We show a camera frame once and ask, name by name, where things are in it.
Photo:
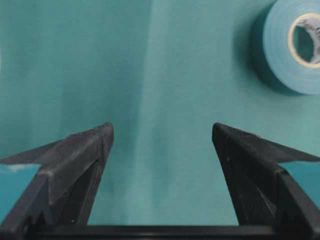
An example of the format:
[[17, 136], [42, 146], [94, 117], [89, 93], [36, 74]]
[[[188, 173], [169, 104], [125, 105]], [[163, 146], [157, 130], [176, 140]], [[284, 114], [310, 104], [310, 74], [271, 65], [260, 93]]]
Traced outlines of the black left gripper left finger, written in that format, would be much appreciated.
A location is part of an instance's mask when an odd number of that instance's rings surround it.
[[10, 188], [23, 173], [30, 172], [30, 180], [13, 205], [3, 210], [1, 239], [23, 240], [37, 226], [85, 225], [113, 143], [114, 127], [106, 122], [2, 158], [1, 174], [9, 176]]

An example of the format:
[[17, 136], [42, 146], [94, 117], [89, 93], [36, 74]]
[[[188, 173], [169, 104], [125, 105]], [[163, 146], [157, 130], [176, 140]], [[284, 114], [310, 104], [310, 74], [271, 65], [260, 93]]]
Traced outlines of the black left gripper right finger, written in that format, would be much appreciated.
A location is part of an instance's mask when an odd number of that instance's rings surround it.
[[320, 208], [302, 186], [316, 173], [318, 156], [222, 123], [212, 142], [241, 226], [271, 226], [285, 237], [317, 240]]

